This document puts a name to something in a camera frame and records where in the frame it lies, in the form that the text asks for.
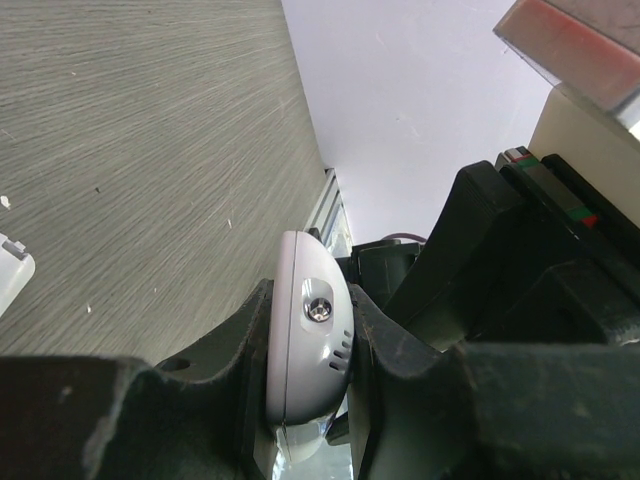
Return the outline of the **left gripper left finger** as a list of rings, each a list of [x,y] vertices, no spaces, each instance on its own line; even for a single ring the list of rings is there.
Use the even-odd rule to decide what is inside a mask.
[[[267,479],[273,284],[158,365],[131,357],[1,360],[5,479]]]

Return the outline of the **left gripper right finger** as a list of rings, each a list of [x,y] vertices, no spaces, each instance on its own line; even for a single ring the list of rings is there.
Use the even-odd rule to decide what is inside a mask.
[[[639,352],[462,343],[439,352],[358,286],[348,413],[358,479],[635,479]]]

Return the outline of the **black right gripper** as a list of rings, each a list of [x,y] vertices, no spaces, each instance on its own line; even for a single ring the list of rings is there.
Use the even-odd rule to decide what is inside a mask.
[[[385,315],[447,350],[471,333],[509,247],[481,341],[638,344],[638,227],[557,154],[512,148],[496,167],[457,173]]]

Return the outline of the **white remote control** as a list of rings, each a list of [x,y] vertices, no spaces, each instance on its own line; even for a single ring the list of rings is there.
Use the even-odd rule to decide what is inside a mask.
[[[337,260],[314,236],[281,237],[269,315],[265,418],[281,465],[302,463],[326,440],[351,375],[355,323]]]

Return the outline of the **white battery cover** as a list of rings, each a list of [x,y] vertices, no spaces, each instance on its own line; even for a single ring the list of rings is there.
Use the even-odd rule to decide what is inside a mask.
[[[36,264],[32,255],[19,241],[1,235],[0,314],[3,315],[31,280]]]

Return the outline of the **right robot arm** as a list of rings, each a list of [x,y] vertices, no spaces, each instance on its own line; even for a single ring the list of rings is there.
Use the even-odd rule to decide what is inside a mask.
[[[339,264],[440,351],[639,342],[639,229],[556,154],[518,147],[462,168],[428,238],[393,234]]]

